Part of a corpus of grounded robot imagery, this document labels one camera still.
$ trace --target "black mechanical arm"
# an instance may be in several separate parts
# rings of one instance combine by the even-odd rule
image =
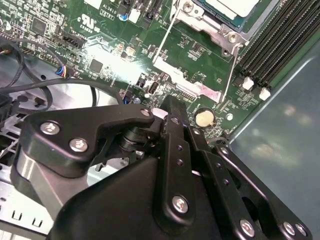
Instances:
[[[127,167],[88,186],[90,166],[124,157]],[[11,180],[47,208],[48,240],[312,239],[229,148],[210,149],[172,96],[161,109],[122,104],[28,116]]]

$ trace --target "silver metal panel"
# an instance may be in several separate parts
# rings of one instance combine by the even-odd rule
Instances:
[[[233,151],[320,239],[320,43],[286,76]]]
[[[10,168],[3,164],[0,166],[0,222],[31,230],[34,232],[33,236],[37,235],[35,233],[47,235],[53,225],[47,210],[18,192],[8,181]]]

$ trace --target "motherboard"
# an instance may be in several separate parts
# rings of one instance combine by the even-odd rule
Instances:
[[[158,108],[167,95],[175,96],[210,140],[229,136],[319,38],[319,4],[0,0],[0,37],[49,47],[69,77],[105,83],[124,104]],[[19,47],[59,67],[42,48]]]

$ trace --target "black plastic lever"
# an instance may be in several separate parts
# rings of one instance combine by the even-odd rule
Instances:
[[[252,220],[223,160],[211,153],[203,132],[191,126],[186,132],[193,167],[202,174],[222,238],[267,239]]]
[[[301,220],[229,148],[217,145],[212,152],[223,158],[239,194],[268,238],[312,239]]]
[[[168,111],[161,128],[161,154],[155,182],[153,217],[163,231],[180,235],[196,217],[189,143],[184,139],[186,111],[176,98],[166,98]]]
[[[148,128],[153,114],[140,104],[66,109],[36,113],[24,121],[19,144],[37,162],[66,178],[86,174],[97,154],[97,142],[131,127]],[[45,133],[41,126],[54,124],[58,132]],[[87,144],[85,151],[74,151],[71,141]]]

